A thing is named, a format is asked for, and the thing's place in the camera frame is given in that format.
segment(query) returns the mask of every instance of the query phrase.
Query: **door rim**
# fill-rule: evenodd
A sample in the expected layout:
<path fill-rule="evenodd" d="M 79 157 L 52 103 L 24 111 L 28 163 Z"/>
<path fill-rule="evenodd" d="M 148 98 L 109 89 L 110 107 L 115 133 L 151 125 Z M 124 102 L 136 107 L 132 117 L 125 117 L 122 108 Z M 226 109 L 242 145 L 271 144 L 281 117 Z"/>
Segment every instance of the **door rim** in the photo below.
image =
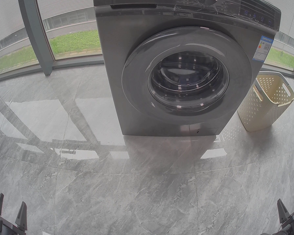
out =
<path fill-rule="evenodd" d="M 165 57 L 192 50 L 215 56 L 225 65 L 229 73 L 228 87 L 218 101 L 200 112 L 169 109 L 149 92 L 150 72 Z M 213 29 L 178 27 L 148 38 L 130 54 L 122 72 L 122 89 L 130 104 L 144 115 L 166 123 L 194 124 L 236 110 L 250 88 L 251 78 L 250 61 L 232 38 Z"/>

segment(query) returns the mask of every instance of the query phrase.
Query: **cream plastic laundry basket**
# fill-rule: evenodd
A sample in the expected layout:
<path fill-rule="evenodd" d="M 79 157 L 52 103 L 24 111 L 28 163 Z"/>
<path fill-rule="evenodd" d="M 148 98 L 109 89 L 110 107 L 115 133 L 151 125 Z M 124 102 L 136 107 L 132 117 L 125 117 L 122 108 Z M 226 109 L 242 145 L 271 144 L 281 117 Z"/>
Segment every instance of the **cream plastic laundry basket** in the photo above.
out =
<path fill-rule="evenodd" d="M 293 100 L 294 92 L 281 73 L 261 71 L 237 111 L 247 131 L 258 131 L 272 125 Z"/>

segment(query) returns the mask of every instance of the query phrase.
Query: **washing machine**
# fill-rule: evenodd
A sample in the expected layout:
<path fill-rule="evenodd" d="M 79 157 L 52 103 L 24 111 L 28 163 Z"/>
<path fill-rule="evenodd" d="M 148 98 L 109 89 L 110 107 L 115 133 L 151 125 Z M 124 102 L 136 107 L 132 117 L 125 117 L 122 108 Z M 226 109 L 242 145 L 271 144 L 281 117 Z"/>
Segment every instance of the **washing machine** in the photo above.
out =
<path fill-rule="evenodd" d="M 262 0 L 94 0 L 94 6 L 124 135 L 220 134 L 281 19 Z"/>

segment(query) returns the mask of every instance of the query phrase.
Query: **basket handle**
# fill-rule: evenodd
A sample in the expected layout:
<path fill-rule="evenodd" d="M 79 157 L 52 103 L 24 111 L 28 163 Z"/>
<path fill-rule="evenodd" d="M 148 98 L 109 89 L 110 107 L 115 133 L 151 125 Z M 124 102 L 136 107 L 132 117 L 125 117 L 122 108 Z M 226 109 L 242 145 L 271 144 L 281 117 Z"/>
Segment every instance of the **basket handle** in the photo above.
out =
<path fill-rule="evenodd" d="M 260 94 L 260 91 L 258 90 L 256 84 L 257 84 L 257 83 L 255 83 L 255 85 L 253 85 L 253 90 L 254 90 L 254 92 L 256 93 L 256 95 L 258 96 L 260 102 L 262 102 L 262 101 L 263 101 L 263 97 L 262 97 L 262 95 Z"/>

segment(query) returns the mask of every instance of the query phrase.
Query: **lawn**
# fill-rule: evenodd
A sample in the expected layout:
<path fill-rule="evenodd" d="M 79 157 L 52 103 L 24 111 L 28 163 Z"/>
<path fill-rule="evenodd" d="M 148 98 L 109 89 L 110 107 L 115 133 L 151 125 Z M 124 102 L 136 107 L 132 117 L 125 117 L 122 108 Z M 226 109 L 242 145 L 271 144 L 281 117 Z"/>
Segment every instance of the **lawn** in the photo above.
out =
<path fill-rule="evenodd" d="M 54 55 L 62 54 L 63 57 L 70 53 L 83 50 L 100 51 L 98 30 L 81 31 L 50 39 L 50 46 Z M 0 73 L 25 65 L 37 63 L 34 50 L 31 46 L 24 47 L 9 55 L 0 57 Z"/>
<path fill-rule="evenodd" d="M 276 48 L 270 49 L 265 63 L 294 70 L 294 56 Z"/>
<path fill-rule="evenodd" d="M 101 51 L 98 30 L 58 36 L 50 39 L 49 42 L 56 59 L 88 55 Z M 34 63 L 37 63 L 37 59 L 33 48 L 27 46 L 0 57 L 0 73 Z M 294 70 L 294 56 L 275 48 L 271 48 L 265 63 Z"/>

